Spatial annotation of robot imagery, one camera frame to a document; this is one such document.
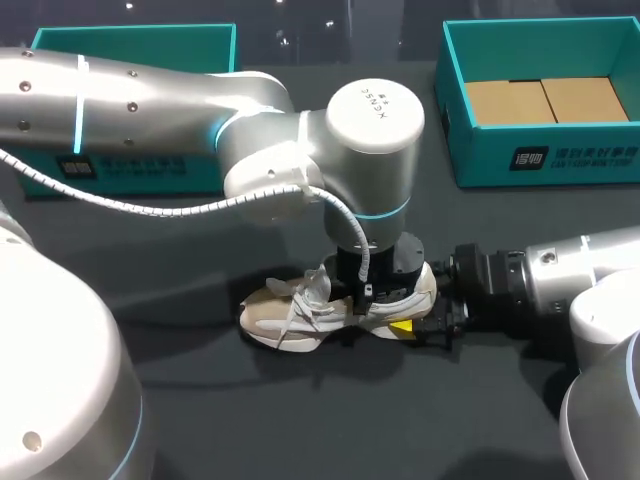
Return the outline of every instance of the white robotic arm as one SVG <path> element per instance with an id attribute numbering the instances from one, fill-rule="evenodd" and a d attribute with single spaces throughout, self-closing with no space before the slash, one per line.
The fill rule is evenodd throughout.
<path id="1" fill-rule="evenodd" d="M 2 210 L 0 265 L 0 478 L 147 480 L 149 415 L 108 308 Z"/>
<path id="2" fill-rule="evenodd" d="M 421 247 L 412 246 L 421 258 L 411 265 L 394 264 L 406 257 L 395 249 L 424 128 L 420 100 L 398 83 L 358 80 L 338 90 L 326 110 L 296 113 L 285 87 L 258 72 L 197 75 L 16 48 L 0 49 L 0 69 L 0 145 L 211 157 L 228 199 L 188 209 L 125 204 L 69 188 L 0 150 L 1 161 L 35 181 L 144 215 L 250 204 L 243 211 L 258 223 L 321 198 L 336 207 L 325 209 L 325 228 L 345 266 L 337 280 L 353 294 L 358 314 L 376 295 L 412 291 L 421 275 Z"/>
<path id="3" fill-rule="evenodd" d="M 600 280 L 571 304 L 581 374 L 560 414 L 562 448 L 577 480 L 638 478 L 640 269 Z"/>

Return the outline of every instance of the logo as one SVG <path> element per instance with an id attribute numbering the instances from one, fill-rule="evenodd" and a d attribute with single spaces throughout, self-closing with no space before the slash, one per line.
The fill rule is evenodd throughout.
<path id="1" fill-rule="evenodd" d="M 549 147 L 518 147 L 513 152 L 509 170 L 540 170 L 549 153 Z"/>
<path id="2" fill-rule="evenodd" d="M 95 179 L 96 172 L 86 155 L 62 155 L 56 157 L 58 166 L 68 180 Z"/>
<path id="3" fill-rule="evenodd" d="M 368 88 L 363 88 L 360 91 L 364 94 L 364 98 L 367 99 L 369 104 L 371 104 L 371 107 L 376 112 L 379 119 L 389 118 L 385 107 L 385 105 L 389 105 L 389 99 L 385 94 L 375 94 L 369 91 Z"/>

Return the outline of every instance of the yellow tag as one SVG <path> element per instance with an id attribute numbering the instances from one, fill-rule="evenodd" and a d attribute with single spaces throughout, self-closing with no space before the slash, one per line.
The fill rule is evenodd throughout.
<path id="1" fill-rule="evenodd" d="M 413 320 L 399 318 L 389 324 L 391 328 L 397 328 L 398 330 L 402 330 L 404 332 L 413 332 Z"/>

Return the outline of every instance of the teal box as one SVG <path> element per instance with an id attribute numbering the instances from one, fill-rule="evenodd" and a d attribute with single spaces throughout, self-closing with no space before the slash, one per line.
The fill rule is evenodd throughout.
<path id="1" fill-rule="evenodd" d="M 628 122 L 478 125 L 465 82 L 608 77 Z M 435 80 L 460 187 L 640 182 L 635 17 L 444 23 Z"/>
<path id="2" fill-rule="evenodd" d="M 41 28 L 32 48 L 190 73 L 238 69 L 234 24 Z M 100 195 L 218 194 L 223 188 L 214 158 L 76 156 L 71 151 L 8 150 L 46 175 Z M 91 168 L 93 174 L 74 179 L 62 173 L 64 168 Z M 29 197 L 57 195 L 22 175 L 20 182 Z"/>

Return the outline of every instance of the shoe sole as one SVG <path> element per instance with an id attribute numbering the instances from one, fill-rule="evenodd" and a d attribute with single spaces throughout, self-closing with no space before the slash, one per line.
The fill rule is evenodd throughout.
<path id="1" fill-rule="evenodd" d="M 415 320 L 418 318 L 422 318 L 425 315 L 427 315 L 427 313 L 428 311 L 416 313 L 410 316 L 408 319 Z M 385 340 L 405 340 L 405 341 L 415 340 L 415 337 L 413 337 L 413 335 L 411 335 L 410 333 L 406 332 L 406 335 L 403 335 L 402 331 L 396 331 L 394 329 L 389 328 L 387 325 L 382 325 L 378 327 L 367 327 L 366 325 L 359 325 L 359 327 L 364 331 L 369 332 L 375 335 L 376 337 L 383 338 Z M 267 347 L 273 348 L 274 350 L 280 350 L 283 352 L 294 352 L 294 353 L 308 353 L 308 352 L 314 351 L 316 348 L 320 346 L 320 344 L 324 341 L 325 338 L 327 338 L 331 333 L 333 333 L 333 332 L 328 332 L 321 336 L 300 338 L 296 340 L 283 340 L 282 342 L 280 342 L 280 345 L 278 345 L 278 340 L 261 337 L 259 335 L 254 335 L 248 330 L 243 329 L 243 331 L 256 342 L 262 343 Z"/>

